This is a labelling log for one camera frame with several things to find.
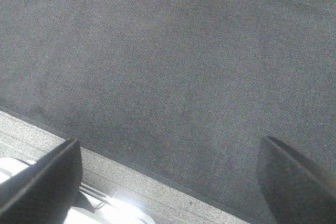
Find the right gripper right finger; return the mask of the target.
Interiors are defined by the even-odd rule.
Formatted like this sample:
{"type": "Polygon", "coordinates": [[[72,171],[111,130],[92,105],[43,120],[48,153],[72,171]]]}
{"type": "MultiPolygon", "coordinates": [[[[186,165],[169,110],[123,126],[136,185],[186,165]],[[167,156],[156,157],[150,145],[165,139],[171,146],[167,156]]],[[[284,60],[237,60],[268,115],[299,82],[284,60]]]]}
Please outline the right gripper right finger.
{"type": "Polygon", "coordinates": [[[335,223],[335,174],[281,140],[261,139],[257,179],[276,223],[335,223]]]}

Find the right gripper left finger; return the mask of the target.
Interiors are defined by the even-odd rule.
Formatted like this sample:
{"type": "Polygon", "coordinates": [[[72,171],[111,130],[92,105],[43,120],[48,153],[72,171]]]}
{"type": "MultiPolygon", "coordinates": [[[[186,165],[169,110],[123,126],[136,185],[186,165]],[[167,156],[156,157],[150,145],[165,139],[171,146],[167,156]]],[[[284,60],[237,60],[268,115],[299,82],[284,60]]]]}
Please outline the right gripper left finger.
{"type": "Polygon", "coordinates": [[[80,183],[80,144],[67,140],[1,184],[1,223],[63,223],[80,183]]]}

